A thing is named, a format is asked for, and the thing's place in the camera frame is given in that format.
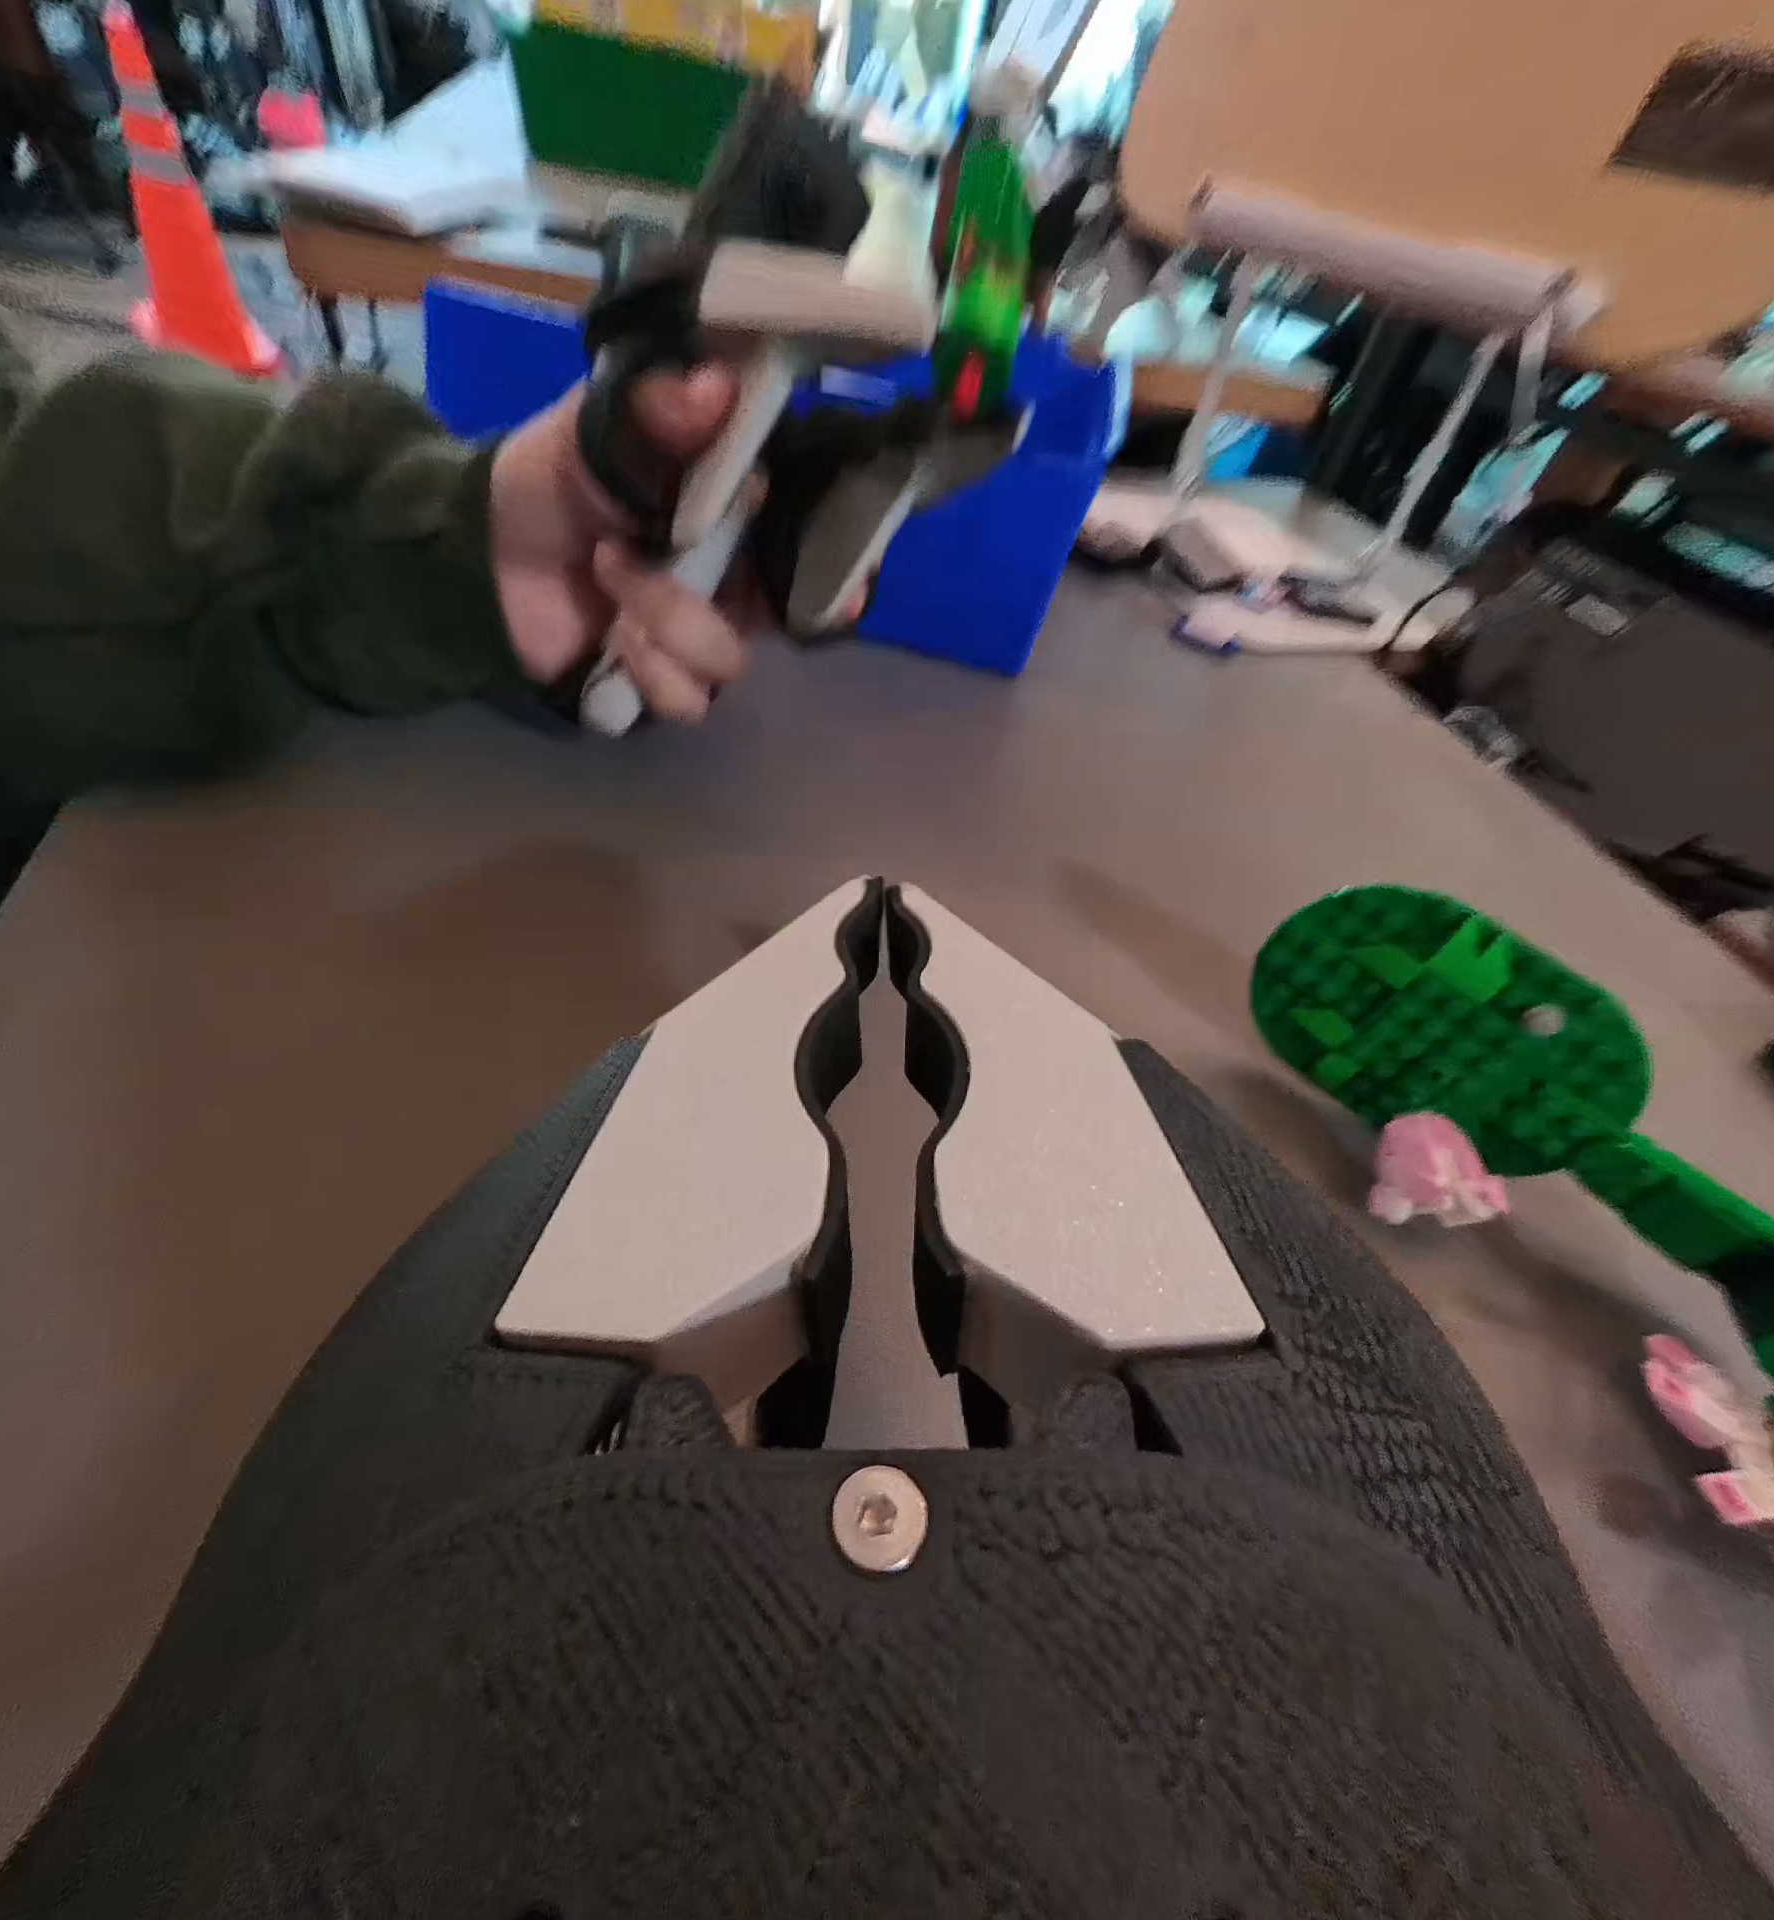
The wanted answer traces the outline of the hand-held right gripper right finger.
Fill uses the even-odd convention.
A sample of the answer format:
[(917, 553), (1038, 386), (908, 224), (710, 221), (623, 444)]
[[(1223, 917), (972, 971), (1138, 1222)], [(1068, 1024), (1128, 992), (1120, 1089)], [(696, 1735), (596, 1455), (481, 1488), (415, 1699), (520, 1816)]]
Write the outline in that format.
[(1005, 1407), (1145, 1360), (1258, 1346), (1263, 1313), (1128, 1063), (1085, 1005), (915, 885), (883, 897), (915, 1163), (927, 1357)]

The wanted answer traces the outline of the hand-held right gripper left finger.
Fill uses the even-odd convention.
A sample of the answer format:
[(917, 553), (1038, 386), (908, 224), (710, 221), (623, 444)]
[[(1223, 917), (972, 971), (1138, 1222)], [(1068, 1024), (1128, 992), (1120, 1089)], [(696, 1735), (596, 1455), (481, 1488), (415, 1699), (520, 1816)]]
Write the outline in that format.
[(832, 1104), (861, 1065), (883, 882), (834, 888), (642, 1036), (497, 1310), (508, 1347), (690, 1374), (747, 1405), (832, 1381), (850, 1303)]

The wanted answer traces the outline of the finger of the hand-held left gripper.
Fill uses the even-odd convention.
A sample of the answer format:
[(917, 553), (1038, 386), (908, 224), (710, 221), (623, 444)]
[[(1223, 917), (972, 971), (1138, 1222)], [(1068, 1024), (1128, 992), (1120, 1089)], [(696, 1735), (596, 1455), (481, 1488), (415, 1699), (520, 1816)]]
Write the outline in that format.
[(793, 348), (809, 357), (924, 352), (934, 301), (845, 275), (836, 255), (768, 243), (721, 243), (699, 285), (699, 334), (728, 348)]
[(867, 611), (903, 524), (1018, 452), (1033, 413), (811, 413), (785, 430), (785, 630), (825, 637)]

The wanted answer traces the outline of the pink lego flower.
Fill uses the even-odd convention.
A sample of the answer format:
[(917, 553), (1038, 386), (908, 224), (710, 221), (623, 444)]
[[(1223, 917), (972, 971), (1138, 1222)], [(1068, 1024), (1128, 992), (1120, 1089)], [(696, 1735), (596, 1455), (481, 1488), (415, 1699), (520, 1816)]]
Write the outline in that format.
[(1503, 1177), (1486, 1169), (1456, 1120), (1434, 1111), (1394, 1116), (1379, 1128), (1365, 1205), (1390, 1227), (1428, 1217), (1461, 1228), (1508, 1213)]
[(1719, 1457), (1692, 1481), (1706, 1506), (1763, 1538), (1774, 1558), (1774, 1413), (1667, 1332), (1646, 1336), (1642, 1378), (1667, 1424)]

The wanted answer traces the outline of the green lego lily pad plant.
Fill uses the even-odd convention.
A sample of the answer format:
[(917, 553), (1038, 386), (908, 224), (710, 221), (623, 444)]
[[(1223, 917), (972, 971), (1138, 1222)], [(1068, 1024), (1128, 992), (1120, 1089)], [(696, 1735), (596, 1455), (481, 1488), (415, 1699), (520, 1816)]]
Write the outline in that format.
[(1727, 1298), (1772, 1381), (1774, 1214), (1638, 1131), (1653, 1063), (1623, 999), (1449, 896), (1358, 885), (1263, 943), (1250, 1011), (1280, 1063), (1375, 1132), (1434, 1111), (1508, 1188), (1566, 1176)]

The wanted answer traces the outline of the orange traffic cone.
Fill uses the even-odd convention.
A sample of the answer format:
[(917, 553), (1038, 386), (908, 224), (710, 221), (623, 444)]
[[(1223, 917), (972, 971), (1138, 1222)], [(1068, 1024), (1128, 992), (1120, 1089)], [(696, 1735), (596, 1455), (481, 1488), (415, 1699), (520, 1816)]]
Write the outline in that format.
[(240, 296), (133, 9), (107, 3), (102, 26), (146, 269), (130, 327), (149, 348), (270, 379), (280, 354)]

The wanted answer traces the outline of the yellow box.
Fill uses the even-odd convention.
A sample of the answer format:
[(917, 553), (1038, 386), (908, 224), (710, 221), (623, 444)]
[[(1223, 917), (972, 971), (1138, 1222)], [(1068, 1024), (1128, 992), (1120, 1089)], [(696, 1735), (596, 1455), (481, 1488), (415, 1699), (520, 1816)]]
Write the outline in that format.
[(743, 1), (534, 1), (532, 16), (756, 69), (816, 59), (820, 34), (814, 11)]

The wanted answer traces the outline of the black equipment case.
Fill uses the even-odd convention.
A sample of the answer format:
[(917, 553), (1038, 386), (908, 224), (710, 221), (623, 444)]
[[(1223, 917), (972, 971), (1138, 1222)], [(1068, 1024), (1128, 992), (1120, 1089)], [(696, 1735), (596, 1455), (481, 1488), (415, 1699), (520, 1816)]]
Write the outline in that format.
[(1703, 902), (1774, 893), (1774, 474), (1660, 477), (1526, 509), (1468, 565), (1470, 611), (1411, 695), (1573, 827)]

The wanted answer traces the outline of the blue plastic bin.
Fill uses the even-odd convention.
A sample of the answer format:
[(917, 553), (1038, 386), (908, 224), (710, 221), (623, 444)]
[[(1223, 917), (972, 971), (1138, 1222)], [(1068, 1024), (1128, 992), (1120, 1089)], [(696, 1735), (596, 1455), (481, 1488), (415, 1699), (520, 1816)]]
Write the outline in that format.
[[(558, 302), (435, 279), (420, 322), (424, 404), (465, 439), (511, 431), (588, 371), (583, 316)], [(1105, 470), (1114, 374), (1026, 331), (1010, 399), (1030, 410), (1018, 452), (902, 526), (864, 640), (1010, 679), (1023, 669)]]

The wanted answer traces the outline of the wood-edged table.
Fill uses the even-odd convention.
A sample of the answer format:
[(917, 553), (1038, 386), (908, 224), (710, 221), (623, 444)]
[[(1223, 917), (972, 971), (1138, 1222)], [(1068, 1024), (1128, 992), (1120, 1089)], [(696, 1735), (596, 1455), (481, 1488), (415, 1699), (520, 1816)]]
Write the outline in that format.
[[(376, 216), (322, 200), (295, 182), (297, 168), (349, 168), (360, 146), (282, 159), (276, 170), (278, 229), (291, 274), (313, 301), (416, 302), (432, 283), (463, 283), (522, 301), (583, 310), (601, 279), (594, 229), (614, 213), (679, 226), (685, 193), (644, 179), (601, 178), (537, 166), (524, 176), (478, 179), (477, 219), (435, 232), (384, 226)], [(1101, 348), (1073, 352), (1088, 363), (1111, 361), (1125, 376), (1128, 410), (1153, 417), (1189, 409), (1201, 391), (1216, 320), (1205, 309), (1185, 316), (1174, 298), (1131, 307)], [(1224, 406), (1284, 428), (1314, 421), (1330, 371), (1306, 346), (1307, 324), (1258, 302), (1242, 324)]]

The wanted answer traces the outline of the white paper sheet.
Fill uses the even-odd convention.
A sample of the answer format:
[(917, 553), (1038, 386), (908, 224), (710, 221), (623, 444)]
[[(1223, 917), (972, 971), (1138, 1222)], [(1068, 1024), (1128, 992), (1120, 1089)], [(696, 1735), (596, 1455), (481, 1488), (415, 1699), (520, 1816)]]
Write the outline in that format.
[(1374, 656), (1401, 632), (1409, 602), (1387, 584), (1400, 548), (1346, 509), (1298, 491), (1169, 493), (1099, 487), (1075, 549), (1096, 561), (1164, 571), (1183, 609), (1240, 625), (1247, 656)]

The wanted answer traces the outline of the tan wooden board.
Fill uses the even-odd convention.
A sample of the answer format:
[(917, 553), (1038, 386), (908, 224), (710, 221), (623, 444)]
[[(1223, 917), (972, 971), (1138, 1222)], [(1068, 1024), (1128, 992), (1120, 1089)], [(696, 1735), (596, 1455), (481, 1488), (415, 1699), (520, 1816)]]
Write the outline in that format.
[(1774, 1), (1176, 3), (1120, 196), (1180, 245), (1212, 183), (1573, 261), (1553, 354), (1660, 363), (1774, 301)]

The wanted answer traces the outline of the green lego piece red stud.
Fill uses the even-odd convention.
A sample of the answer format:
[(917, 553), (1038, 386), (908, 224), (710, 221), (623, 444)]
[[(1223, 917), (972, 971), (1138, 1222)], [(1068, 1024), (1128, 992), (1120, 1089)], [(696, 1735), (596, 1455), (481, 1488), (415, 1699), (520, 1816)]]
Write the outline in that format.
[(971, 116), (949, 213), (934, 391), (959, 422), (1003, 409), (1027, 319), (1033, 200), (1019, 149), (991, 112)]

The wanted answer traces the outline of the person's left forearm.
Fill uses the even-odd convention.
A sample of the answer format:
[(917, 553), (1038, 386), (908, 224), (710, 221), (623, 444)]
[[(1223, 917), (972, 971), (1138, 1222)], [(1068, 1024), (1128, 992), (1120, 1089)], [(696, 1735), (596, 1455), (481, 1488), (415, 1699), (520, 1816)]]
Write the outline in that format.
[(0, 327), (0, 903), (85, 794), (517, 684), (491, 461), (367, 374), (280, 396), (124, 352), (44, 376)]

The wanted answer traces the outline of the white metal leg frame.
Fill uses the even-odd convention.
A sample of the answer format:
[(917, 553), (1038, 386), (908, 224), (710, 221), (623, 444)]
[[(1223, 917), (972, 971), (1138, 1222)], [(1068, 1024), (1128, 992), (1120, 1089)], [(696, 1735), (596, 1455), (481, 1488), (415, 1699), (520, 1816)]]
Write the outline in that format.
[(1169, 493), (1207, 491), (1207, 431), (1229, 413), (1223, 394), (1239, 332), (1270, 269), (1293, 267), (1346, 287), (1374, 304), (1384, 322), (1401, 315), (1423, 331), (1458, 328), (1474, 337), (1466, 369), (1428, 439), (1401, 470), (1400, 491), (1379, 526), (1400, 553), (1418, 505), (1494, 374), (1504, 363), (1513, 366), (1508, 435), (1518, 438), (1537, 415), (1541, 376), (1553, 350), (1594, 322), (1610, 302), (1610, 281), (1573, 261), (1427, 237), (1232, 183), (1201, 188), (1193, 226), (1199, 245), (1231, 252), (1236, 260), (1229, 309), (1169, 474)]

